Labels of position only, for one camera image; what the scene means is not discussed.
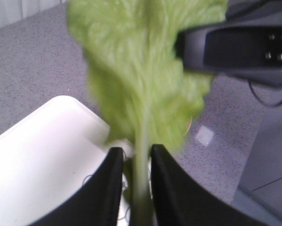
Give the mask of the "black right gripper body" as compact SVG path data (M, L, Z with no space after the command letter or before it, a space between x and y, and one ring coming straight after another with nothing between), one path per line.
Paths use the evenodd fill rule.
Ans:
M282 15L186 29L175 50L186 70L282 86Z

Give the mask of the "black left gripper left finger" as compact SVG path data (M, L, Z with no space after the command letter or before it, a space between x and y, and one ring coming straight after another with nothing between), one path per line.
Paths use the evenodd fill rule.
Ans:
M112 147L93 176L32 226L115 226L122 193L123 149Z

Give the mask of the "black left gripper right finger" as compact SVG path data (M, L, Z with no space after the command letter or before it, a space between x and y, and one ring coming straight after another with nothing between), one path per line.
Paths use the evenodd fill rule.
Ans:
M193 180L164 145L151 148L151 185L160 226L282 226L282 218L243 188L231 204Z

